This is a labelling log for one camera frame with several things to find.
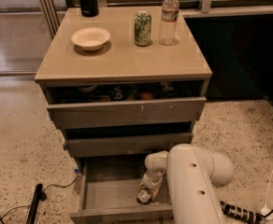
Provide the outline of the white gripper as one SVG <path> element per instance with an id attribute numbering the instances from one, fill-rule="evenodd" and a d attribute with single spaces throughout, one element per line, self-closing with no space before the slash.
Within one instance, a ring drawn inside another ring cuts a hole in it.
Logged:
<path id="1" fill-rule="evenodd" d="M 153 202 L 159 193 L 159 188 L 162 184 L 162 177 L 155 173 L 145 173 L 142 177 L 142 181 L 138 186 L 138 190 L 142 190 L 145 187 L 149 189 L 151 201 Z"/>

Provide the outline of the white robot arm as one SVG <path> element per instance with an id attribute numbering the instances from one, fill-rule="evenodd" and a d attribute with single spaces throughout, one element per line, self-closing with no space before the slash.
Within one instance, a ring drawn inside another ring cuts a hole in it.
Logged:
<path id="1" fill-rule="evenodd" d="M 175 224 L 225 224 L 215 188 L 228 185 L 235 174 L 233 163 L 222 153 L 179 144 L 145 158 L 136 199 L 150 203 L 162 180 L 167 180 Z"/>

